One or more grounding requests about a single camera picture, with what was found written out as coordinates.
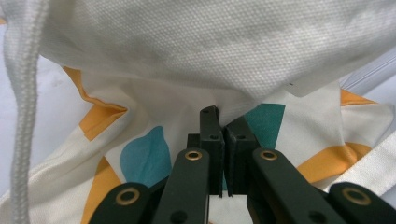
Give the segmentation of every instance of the white cord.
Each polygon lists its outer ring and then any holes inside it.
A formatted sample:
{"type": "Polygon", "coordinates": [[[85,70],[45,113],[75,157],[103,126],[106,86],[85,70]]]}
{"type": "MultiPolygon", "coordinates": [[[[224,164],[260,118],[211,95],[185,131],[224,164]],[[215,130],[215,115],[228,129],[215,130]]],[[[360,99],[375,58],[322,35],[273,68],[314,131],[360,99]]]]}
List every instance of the white cord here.
{"type": "Polygon", "coordinates": [[[28,175],[37,100],[36,66],[41,33],[49,12],[49,1],[6,1],[2,5],[7,19],[5,63],[18,107],[11,168],[12,222],[15,224],[30,222],[28,175]]]}

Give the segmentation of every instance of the teal shape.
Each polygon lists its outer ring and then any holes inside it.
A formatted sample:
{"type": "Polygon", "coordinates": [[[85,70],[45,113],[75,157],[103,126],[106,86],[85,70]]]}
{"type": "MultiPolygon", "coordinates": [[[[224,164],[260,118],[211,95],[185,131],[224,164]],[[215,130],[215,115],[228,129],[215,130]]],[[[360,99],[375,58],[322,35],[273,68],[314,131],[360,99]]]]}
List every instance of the teal shape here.
{"type": "Polygon", "coordinates": [[[264,148],[276,148],[276,140],[282,123],[284,105],[261,104],[245,114],[250,130],[264,148]]]}
{"type": "Polygon", "coordinates": [[[128,143],[121,152],[120,167],[127,182],[147,187],[167,177],[172,166],[163,127],[157,126],[145,136],[128,143]]]}

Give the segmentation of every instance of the canvas bag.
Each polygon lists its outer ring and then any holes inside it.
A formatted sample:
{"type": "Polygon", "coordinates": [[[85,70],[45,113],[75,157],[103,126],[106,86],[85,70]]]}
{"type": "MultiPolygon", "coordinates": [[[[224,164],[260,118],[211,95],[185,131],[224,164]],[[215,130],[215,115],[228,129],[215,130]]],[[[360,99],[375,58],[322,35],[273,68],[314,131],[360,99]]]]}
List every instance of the canvas bag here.
{"type": "MultiPolygon", "coordinates": [[[[20,71],[25,71],[18,69],[35,66],[32,63],[35,61],[35,54],[38,53],[35,51],[38,50],[35,41],[41,36],[43,44],[40,53],[60,65],[73,67],[74,69],[65,68],[66,72],[78,86],[81,95],[95,103],[90,111],[91,114],[86,117],[88,119],[84,119],[85,121],[83,120],[77,130],[71,134],[68,139],[70,142],[66,141],[47,161],[32,171],[30,191],[35,192],[37,199],[45,198],[45,201],[50,201],[48,191],[43,191],[41,196],[38,193],[40,191],[38,189],[43,190],[41,185],[46,182],[41,178],[48,178],[47,181],[53,185],[53,188],[59,190],[53,195],[72,192],[73,197],[57,196],[56,202],[52,202],[57,206],[62,206],[69,199],[75,199],[76,195],[87,197],[88,188],[93,185],[92,172],[99,161],[103,161],[102,156],[105,154],[109,165],[104,164],[104,166],[111,167],[110,170],[120,181],[127,180],[120,174],[122,170],[120,158],[118,165],[112,162],[111,158],[114,158],[117,152],[120,154],[121,150],[117,148],[127,146],[128,140],[132,141],[132,138],[167,133],[171,135],[164,138],[166,145],[174,148],[175,151],[181,150],[184,146],[179,139],[180,133],[189,131],[196,133],[197,120],[191,118],[196,118],[192,115],[203,106],[217,105],[221,111],[221,122],[225,124],[248,112],[260,102],[265,102],[269,92],[282,84],[289,84],[289,91],[294,91],[295,94],[303,94],[307,90],[317,89],[330,80],[336,80],[380,55],[389,48],[394,39],[391,24],[394,7],[387,5],[386,2],[373,4],[372,7],[367,8],[361,7],[362,3],[355,5],[334,3],[330,7],[328,5],[325,7],[321,4],[310,4],[309,1],[298,5],[271,5],[265,2],[235,3],[227,7],[219,3],[213,5],[129,3],[131,5],[128,4],[128,7],[125,7],[123,2],[111,3],[106,7],[104,3],[98,1],[78,4],[80,5],[70,6],[61,1],[50,2],[50,5],[47,5],[46,1],[39,1],[39,4],[34,1],[3,3],[8,25],[6,41],[10,46],[5,49],[6,63],[10,64],[8,72],[16,90],[17,100],[23,99],[25,92],[18,90],[18,83],[23,82],[18,81],[18,76],[32,75],[26,72],[18,75],[20,71]],[[133,9],[136,14],[130,13],[127,8],[133,9]],[[287,19],[283,16],[285,12],[291,13],[288,14],[287,19]],[[198,17],[199,20],[187,16],[200,15],[200,13],[205,16],[198,17]],[[323,23],[318,23],[315,16],[322,18],[323,23]],[[140,23],[137,22],[135,27],[130,27],[128,30],[126,28],[133,23],[126,18],[140,23]],[[350,27],[347,27],[348,35],[346,35],[344,32],[346,27],[342,21],[349,21],[350,18],[355,20],[352,20],[350,27]],[[297,32],[290,27],[298,27],[297,32]],[[111,29],[116,29],[118,32],[111,32],[111,29]],[[353,32],[354,29],[362,29],[365,32],[353,32]],[[378,32],[376,29],[381,29],[381,35],[374,35],[378,32]],[[323,42],[325,36],[334,39],[323,42]],[[35,47],[28,50],[31,54],[27,54],[30,56],[27,59],[30,60],[26,62],[18,56],[25,56],[19,54],[24,53],[24,45],[35,47]],[[300,85],[300,83],[310,84],[309,80],[315,79],[316,85],[306,85],[309,88],[302,88],[300,85]],[[152,112],[164,108],[160,105],[172,108],[171,104],[175,104],[176,108],[183,105],[183,109],[180,110],[179,107],[176,113],[172,109],[162,110],[162,113],[152,112]],[[70,147],[75,149],[74,153],[66,149],[70,147]],[[55,163],[55,158],[62,162],[55,163]],[[85,189],[82,186],[71,186],[70,189],[65,190],[63,181],[68,183],[69,180],[78,181],[78,178],[69,173],[65,175],[66,170],[77,172],[76,166],[82,164],[93,169],[90,174],[84,169],[86,176],[81,176],[85,180],[88,179],[87,176],[91,177],[90,181],[84,182],[85,189]]],[[[333,91],[335,96],[337,92],[339,94],[339,90],[333,91]]],[[[338,140],[341,141],[341,134],[338,135],[338,140]]],[[[170,161],[173,160],[174,154],[170,153],[170,161]]],[[[158,153],[155,155],[162,159],[166,157],[158,153]]],[[[149,154],[147,158],[151,159],[153,156],[149,154]]],[[[46,206],[33,206],[31,212],[41,222],[67,221],[68,218],[72,218],[69,219],[71,222],[79,222],[81,210],[86,209],[83,208],[84,203],[79,204],[71,208],[72,211],[67,212],[73,216],[68,216],[66,219],[64,215],[58,213],[43,216],[43,212],[47,214],[49,211],[46,206]]],[[[7,195],[2,198],[1,209],[5,214],[9,214],[7,195]]],[[[15,216],[17,220],[18,217],[25,220],[23,216],[15,216]]]]}

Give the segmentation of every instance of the white surface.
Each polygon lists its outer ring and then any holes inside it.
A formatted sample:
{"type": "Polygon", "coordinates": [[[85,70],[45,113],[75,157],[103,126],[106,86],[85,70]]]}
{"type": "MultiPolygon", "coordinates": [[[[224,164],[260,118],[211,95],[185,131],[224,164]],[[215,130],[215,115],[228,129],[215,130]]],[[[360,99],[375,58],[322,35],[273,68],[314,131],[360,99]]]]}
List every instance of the white surface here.
{"type": "MultiPolygon", "coordinates": [[[[3,52],[5,30],[5,25],[0,26],[0,52],[3,52]]],[[[91,108],[91,104],[81,100],[77,88],[62,68],[44,58],[39,60],[37,87],[31,167],[56,149],[91,108]]],[[[9,188],[16,117],[15,96],[4,67],[3,54],[0,54],[0,195],[9,188]]]]}

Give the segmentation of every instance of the white strap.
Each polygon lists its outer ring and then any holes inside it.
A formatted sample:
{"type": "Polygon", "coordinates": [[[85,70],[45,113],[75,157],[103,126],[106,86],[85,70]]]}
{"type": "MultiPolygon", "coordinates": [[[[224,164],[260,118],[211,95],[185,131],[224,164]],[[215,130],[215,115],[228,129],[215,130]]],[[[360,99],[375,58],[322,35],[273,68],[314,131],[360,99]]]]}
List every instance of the white strap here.
{"type": "Polygon", "coordinates": [[[352,182],[382,195],[396,185],[396,132],[332,182],[352,182]]]}

